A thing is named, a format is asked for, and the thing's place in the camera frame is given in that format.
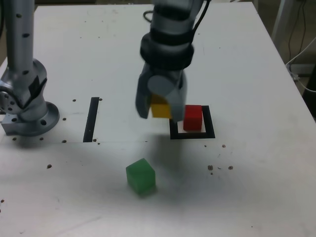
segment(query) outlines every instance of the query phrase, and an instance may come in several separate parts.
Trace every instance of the translucent green cube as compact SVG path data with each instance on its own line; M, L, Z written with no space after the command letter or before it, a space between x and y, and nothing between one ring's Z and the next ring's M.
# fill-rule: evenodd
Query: translucent green cube
M155 171L144 158L126 167L126 175L128 184L138 194L156 186Z

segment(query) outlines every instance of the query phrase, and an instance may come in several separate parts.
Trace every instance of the table surface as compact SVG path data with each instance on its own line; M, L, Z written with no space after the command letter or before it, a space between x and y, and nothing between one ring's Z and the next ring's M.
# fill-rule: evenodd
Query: table surface
M187 104L210 107L216 138L178 141L168 120L135 110L149 9L36 10L34 54L61 119L16 141L1 129L0 236L315 236L316 125L253 5L210 6L186 69ZM83 143L91 97L103 99L97 142ZM141 158L157 179L144 197L125 173Z

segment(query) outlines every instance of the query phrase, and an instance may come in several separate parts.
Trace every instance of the gray robot arm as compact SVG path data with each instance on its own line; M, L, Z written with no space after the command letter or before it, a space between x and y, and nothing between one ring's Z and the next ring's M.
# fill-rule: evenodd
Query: gray robot arm
M34 0L3 0L8 67L0 80L2 126L7 135L36 136L59 120L43 91L46 69L33 58Z
M209 5L206 3L204 14ZM154 0L150 32L141 41L145 60L136 93L136 109L147 118L153 95L169 105L173 121L184 118L187 82L184 69L191 63L192 41L200 23L194 22L203 0Z

